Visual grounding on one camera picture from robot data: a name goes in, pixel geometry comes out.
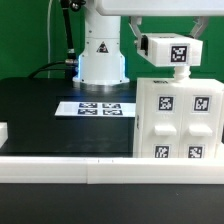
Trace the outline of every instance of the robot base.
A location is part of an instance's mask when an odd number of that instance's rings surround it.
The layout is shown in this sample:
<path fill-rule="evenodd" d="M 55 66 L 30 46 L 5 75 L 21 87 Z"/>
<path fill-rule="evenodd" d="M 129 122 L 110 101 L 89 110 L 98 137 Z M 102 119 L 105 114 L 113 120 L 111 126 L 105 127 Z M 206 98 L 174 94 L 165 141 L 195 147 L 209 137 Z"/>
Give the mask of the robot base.
<path fill-rule="evenodd" d="M 87 91 L 99 91 L 99 92 L 111 92 L 117 90 L 125 90 L 128 89 L 130 86 L 129 79 L 124 79 L 121 83 L 115 84 L 93 84 L 93 83 L 86 83 L 81 82 L 78 78 L 73 78 L 73 87 L 80 88 Z"/>

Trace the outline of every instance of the white panel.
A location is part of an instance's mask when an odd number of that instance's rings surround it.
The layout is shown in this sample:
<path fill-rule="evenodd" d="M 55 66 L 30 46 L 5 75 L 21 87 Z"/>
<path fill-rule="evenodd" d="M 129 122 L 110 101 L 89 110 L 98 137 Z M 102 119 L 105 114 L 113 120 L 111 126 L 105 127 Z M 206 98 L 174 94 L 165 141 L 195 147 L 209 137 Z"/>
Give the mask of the white panel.
<path fill-rule="evenodd" d="M 224 184 L 224 160 L 0 157 L 0 183 Z"/>
<path fill-rule="evenodd" d="M 1 122 L 0 123 L 0 148 L 3 146 L 5 141 L 8 139 L 8 129 L 7 123 Z"/>
<path fill-rule="evenodd" d="M 95 0 L 102 15 L 219 16 L 223 0 Z"/>

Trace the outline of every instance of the white cube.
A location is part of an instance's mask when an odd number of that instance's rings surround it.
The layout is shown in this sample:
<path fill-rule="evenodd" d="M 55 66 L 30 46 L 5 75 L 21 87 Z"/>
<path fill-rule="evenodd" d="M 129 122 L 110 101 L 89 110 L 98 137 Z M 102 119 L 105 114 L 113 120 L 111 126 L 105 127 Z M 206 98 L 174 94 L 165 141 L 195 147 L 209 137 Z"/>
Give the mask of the white cube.
<path fill-rule="evenodd" d="M 203 42 L 174 33 L 145 34 L 148 53 L 138 53 L 157 67 L 200 66 Z"/>

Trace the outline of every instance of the black cable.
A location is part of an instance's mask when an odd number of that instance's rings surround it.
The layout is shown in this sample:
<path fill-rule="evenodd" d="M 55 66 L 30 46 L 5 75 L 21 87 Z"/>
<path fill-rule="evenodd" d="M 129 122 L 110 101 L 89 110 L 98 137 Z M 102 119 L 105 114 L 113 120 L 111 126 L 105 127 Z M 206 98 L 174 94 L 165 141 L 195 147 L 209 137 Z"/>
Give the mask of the black cable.
<path fill-rule="evenodd" d="M 73 46 L 72 41 L 72 29 L 71 29 L 71 23 L 70 23 L 70 17 L 69 17 L 69 4 L 70 1 L 68 0 L 61 0 L 61 8 L 63 12 L 64 17 L 64 24 L 65 24 L 65 33 L 66 33 L 66 40 L 67 40 L 67 48 L 68 48 L 68 59 L 76 59 L 75 49 Z"/>
<path fill-rule="evenodd" d="M 62 65 L 62 64 L 64 65 L 65 62 L 64 62 L 64 61 L 55 61 L 55 62 L 46 64 L 46 65 L 44 65 L 44 66 L 38 68 L 36 71 L 30 73 L 30 74 L 28 75 L 28 78 L 29 78 L 29 79 L 34 78 L 34 77 L 36 76 L 36 74 L 38 74 L 40 71 L 44 70 L 45 68 L 48 68 L 48 67 L 51 67 L 51 66 L 54 66 L 54 65 Z"/>
<path fill-rule="evenodd" d="M 72 41 L 72 30 L 71 30 L 69 11 L 68 11 L 68 9 L 63 9 L 62 11 L 63 11 L 64 22 L 65 22 L 67 47 L 68 47 L 69 50 L 74 49 L 73 41 Z"/>

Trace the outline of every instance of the black work surface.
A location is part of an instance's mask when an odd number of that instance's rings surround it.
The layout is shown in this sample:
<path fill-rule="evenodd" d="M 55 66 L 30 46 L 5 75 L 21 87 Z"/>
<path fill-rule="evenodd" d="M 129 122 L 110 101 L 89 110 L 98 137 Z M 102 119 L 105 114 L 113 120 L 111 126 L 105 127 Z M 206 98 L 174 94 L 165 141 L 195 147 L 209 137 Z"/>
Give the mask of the black work surface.
<path fill-rule="evenodd" d="M 0 81 L 0 122 L 8 141 L 0 155 L 132 156 L 134 118 L 55 117 L 60 101 L 135 103 L 136 87 L 102 93 L 60 79 Z"/>

